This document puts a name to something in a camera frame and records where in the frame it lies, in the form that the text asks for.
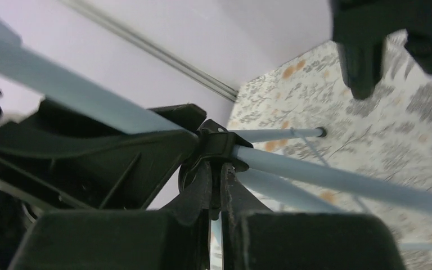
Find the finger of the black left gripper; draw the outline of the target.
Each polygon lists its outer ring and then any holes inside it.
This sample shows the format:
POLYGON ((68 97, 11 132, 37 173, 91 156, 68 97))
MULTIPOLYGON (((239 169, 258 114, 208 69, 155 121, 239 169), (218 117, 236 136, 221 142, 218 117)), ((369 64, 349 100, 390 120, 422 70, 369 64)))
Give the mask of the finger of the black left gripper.
POLYGON ((154 107, 149 110, 190 132, 197 131, 207 117, 206 111, 194 103, 154 107))

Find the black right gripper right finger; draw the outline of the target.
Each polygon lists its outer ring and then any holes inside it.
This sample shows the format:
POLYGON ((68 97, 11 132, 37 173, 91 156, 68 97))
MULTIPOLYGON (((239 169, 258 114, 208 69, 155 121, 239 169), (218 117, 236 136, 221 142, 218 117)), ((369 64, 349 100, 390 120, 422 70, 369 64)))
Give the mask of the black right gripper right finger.
POLYGON ((404 269, 388 227, 373 215, 276 213, 224 164, 224 269, 404 269))

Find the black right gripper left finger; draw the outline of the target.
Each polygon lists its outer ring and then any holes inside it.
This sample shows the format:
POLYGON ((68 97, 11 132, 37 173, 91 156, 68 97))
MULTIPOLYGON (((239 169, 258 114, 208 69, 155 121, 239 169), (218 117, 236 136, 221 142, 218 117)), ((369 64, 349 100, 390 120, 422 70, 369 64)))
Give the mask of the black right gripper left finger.
POLYGON ((60 210, 25 234, 10 269, 209 269, 211 168, 159 210, 60 210))

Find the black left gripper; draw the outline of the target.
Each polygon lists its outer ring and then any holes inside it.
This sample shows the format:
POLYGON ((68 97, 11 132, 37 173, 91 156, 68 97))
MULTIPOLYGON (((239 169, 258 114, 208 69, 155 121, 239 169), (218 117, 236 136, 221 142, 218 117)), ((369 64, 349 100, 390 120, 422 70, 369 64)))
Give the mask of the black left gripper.
MULTIPOLYGON (((197 144, 195 132, 180 126, 124 134, 50 100, 20 122, 7 121, 0 107, 0 165, 10 181, 75 208, 148 207, 197 144)), ((26 203, 0 189, 0 269, 35 220, 26 203)))

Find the light blue music stand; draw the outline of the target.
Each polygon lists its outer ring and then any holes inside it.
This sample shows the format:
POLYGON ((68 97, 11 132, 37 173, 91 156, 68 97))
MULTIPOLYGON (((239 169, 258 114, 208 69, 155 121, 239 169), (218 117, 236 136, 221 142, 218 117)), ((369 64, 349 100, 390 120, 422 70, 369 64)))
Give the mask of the light blue music stand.
MULTIPOLYGON (((1 21, 0 91, 0 107, 3 116, 8 119, 7 122, 26 119, 39 109, 43 100, 50 100, 124 134, 179 129, 178 125, 149 109, 144 109, 26 49, 20 37, 1 21)), ((290 179, 295 179, 432 214, 432 193, 253 148, 255 142, 290 138, 306 140, 308 137, 325 137, 326 134, 322 127, 304 130, 227 130, 206 117, 195 132, 197 144, 191 155, 182 162, 150 205, 144 209, 75 208, 61 197, 54 203, 49 203, 44 200, 43 192, 32 192, 30 188, 21 188, 17 182, 11 182, 10 173, 2 165, 0 189, 28 205, 29 211, 36 216, 33 225, 44 214, 60 210, 159 210, 187 188, 193 182, 199 164, 207 162, 211 168, 210 235, 211 222, 217 221, 221 248, 220 173, 224 164, 230 165, 238 181, 276 213, 361 214, 343 211, 294 186, 290 179)), ((432 250, 430 243, 396 246, 399 253, 402 250, 432 250)))

